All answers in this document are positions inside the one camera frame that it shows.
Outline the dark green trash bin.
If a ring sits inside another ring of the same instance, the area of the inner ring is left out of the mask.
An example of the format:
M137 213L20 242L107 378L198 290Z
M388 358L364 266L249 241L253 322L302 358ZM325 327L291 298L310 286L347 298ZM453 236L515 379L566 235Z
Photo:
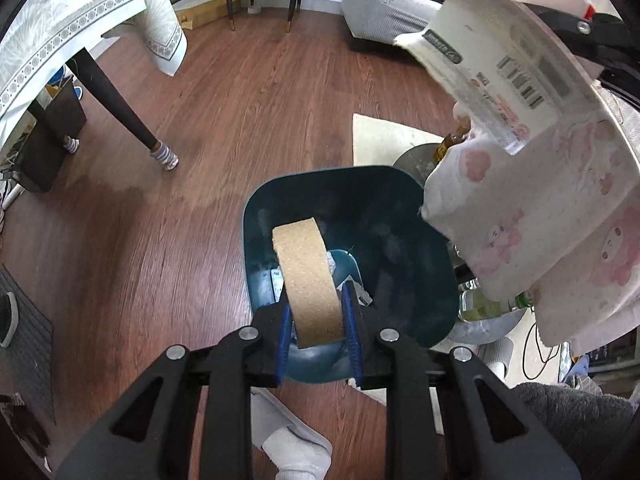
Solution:
M458 283L446 238L422 220L422 203L422 186L389 166L316 170L264 183L243 212L250 306L258 310L280 297L273 229L313 218L336 264L334 282L359 283L378 311L374 330L393 328L412 339L416 348L401 362L416 362L436 382L448 361L432 348L454 327Z

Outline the red white SanDisk package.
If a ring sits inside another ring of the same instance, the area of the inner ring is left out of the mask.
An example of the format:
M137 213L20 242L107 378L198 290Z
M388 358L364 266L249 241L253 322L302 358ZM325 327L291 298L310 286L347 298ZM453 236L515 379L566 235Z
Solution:
M606 116L576 58L515 0L445 0L423 32L395 44L511 155Z

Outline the brown cardboard tape roll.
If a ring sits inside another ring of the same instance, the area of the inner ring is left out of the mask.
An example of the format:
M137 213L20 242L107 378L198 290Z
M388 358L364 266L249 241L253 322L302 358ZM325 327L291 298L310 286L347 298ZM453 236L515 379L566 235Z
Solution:
M283 275L296 333L296 346L307 349L344 337L342 307L328 253L314 218L276 226L272 244Z

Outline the pink cartoon tablecloth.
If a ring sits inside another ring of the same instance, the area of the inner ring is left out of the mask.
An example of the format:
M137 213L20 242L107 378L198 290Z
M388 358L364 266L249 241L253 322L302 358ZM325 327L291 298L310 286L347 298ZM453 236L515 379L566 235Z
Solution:
M605 110L510 155L480 129L426 179L423 219L454 246L485 296L533 296L547 346L586 353L639 324L639 114Z

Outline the beige floor mat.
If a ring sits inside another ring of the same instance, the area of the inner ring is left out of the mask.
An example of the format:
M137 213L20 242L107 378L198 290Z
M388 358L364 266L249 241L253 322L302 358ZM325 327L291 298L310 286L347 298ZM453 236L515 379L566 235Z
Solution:
M337 284L356 283L367 310L413 339L436 349L458 320L458 283L447 240L420 215L423 185L395 167L417 146L442 139L397 122L360 114L352 118L354 163L338 177L346 197L338 207L345 220L338 246L359 264L358 272L335 272Z

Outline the beige patterned tablecloth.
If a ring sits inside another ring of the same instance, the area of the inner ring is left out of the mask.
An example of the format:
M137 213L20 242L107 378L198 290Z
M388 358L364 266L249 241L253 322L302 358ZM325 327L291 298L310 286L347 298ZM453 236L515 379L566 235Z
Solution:
M162 73L175 75L186 36L170 0L27 0L1 39L1 141L74 54L128 32Z

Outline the black table leg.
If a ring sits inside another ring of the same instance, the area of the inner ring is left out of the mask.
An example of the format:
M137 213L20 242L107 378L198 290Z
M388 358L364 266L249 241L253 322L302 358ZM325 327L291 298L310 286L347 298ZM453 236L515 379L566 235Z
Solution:
M151 157L166 171L174 170L178 166L178 156L168 145L154 136L85 48L75 53L66 62L66 66L85 89L149 150Z

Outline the white slipper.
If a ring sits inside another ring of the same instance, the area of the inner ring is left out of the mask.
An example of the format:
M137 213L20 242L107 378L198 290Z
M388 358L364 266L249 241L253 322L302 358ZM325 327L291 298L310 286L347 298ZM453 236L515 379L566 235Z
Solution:
M332 444L306 425L274 394L250 389L252 443L277 468L277 479L326 478L332 463Z

